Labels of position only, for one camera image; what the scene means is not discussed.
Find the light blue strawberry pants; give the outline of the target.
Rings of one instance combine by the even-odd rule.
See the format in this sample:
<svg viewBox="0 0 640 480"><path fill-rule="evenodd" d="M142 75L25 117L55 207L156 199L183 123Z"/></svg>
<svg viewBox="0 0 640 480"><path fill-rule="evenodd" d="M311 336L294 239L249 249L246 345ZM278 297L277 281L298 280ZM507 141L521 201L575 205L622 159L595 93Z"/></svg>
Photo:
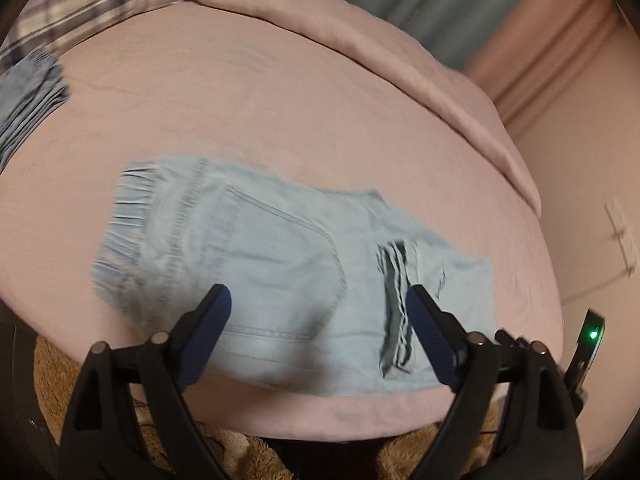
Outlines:
<svg viewBox="0 0 640 480"><path fill-rule="evenodd" d="M93 281L142 336L227 286L231 316L210 366L315 396L437 385L408 318L413 285L467 330L495 326L490 263L377 192L319 190L222 160L128 166Z"/></svg>

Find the brown fluffy rug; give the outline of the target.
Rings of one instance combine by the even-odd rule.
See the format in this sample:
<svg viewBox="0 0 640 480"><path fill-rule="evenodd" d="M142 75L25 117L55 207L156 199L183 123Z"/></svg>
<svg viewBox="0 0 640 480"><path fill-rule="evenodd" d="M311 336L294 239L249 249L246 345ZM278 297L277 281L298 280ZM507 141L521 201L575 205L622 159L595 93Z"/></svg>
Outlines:
<svg viewBox="0 0 640 480"><path fill-rule="evenodd" d="M43 336L36 339L34 353L34 384L40 411L51 431L55 442L60 440L64 418L80 365L66 356ZM167 455L160 443L160 437L152 422L146 405L140 401L134 404L138 424L146 448L153 463L165 470L171 470ZM465 470L471 471L487 463L494 445L498 422L498 404L491 404L486 415L483 433L478 437ZM349 479L363 479L364 468L373 468L375 479L407 479L422 455L433 444L439 424L402 434L376 444L373 456L356 460L356 470L349 472L344 466L338 468ZM232 479L293 479L295 474L286 468L276 451L266 440L238 434L214 426L198 424L198 429L214 452L222 468Z"/></svg>

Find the black tracker green light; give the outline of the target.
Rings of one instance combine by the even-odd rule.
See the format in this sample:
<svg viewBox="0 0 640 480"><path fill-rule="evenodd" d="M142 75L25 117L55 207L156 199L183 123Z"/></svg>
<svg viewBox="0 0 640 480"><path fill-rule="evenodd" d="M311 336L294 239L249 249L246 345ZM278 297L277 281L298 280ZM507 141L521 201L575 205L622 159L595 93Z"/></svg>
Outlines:
<svg viewBox="0 0 640 480"><path fill-rule="evenodd" d="M596 358L603 339L605 318L588 309L577 337L577 347L564 373L564 385L569 393L578 393Z"/></svg>

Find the folded blue denim jeans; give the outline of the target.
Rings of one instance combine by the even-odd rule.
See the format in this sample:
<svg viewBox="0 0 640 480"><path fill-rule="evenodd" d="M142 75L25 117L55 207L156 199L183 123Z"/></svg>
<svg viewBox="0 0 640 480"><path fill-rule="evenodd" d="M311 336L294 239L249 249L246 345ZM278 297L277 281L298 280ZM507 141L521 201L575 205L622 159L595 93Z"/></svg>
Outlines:
<svg viewBox="0 0 640 480"><path fill-rule="evenodd" d="M42 49L33 50L1 76L1 170L69 97L58 57Z"/></svg>

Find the pink curtain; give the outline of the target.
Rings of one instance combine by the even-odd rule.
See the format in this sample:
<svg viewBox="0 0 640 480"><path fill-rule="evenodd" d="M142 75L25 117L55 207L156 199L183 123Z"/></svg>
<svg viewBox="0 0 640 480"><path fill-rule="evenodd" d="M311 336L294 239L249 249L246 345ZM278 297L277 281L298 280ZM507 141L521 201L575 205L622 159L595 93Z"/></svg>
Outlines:
<svg viewBox="0 0 640 480"><path fill-rule="evenodd" d="M520 0L459 72L485 91L517 136L621 21L614 0Z"/></svg>

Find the plaid pillow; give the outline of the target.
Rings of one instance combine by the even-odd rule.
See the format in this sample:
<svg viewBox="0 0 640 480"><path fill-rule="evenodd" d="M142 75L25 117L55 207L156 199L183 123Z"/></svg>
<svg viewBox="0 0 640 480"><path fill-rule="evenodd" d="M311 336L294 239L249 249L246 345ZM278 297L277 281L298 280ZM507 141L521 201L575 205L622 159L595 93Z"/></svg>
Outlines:
<svg viewBox="0 0 640 480"><path fill-rule="evenodd" d="M133 16L182 0L28 0L1 45L6 72L35 48L62 54Z"/></svg>

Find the pink folded quilt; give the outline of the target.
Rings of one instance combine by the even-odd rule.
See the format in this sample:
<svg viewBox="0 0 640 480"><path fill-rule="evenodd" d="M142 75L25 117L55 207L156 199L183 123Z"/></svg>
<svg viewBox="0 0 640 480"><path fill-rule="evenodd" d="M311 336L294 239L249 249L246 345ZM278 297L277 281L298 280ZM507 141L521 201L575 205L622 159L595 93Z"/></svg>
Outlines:
<svg viewBox="0 0 640 480"><path fill-rule="evenodd" d="M261 18L351 58L464 136L510 181L534 214L541 213L538 188L488 95L397 27L344 0L195 1Z"/></svg>

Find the white wall power strip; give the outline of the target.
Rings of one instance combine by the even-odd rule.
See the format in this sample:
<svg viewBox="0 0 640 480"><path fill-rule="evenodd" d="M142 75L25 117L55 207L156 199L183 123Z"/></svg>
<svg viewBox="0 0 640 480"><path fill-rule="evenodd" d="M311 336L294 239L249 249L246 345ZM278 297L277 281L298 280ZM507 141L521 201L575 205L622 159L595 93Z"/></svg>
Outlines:
<svg viewBox="0 0 640 480"><path fill-rule="evenodd" d="M639 267L639 251L634 242L630 224L623 208L615 198L605 203L605 210L612 224L613 236L622 251L626 274L631 276Z"/></svg>

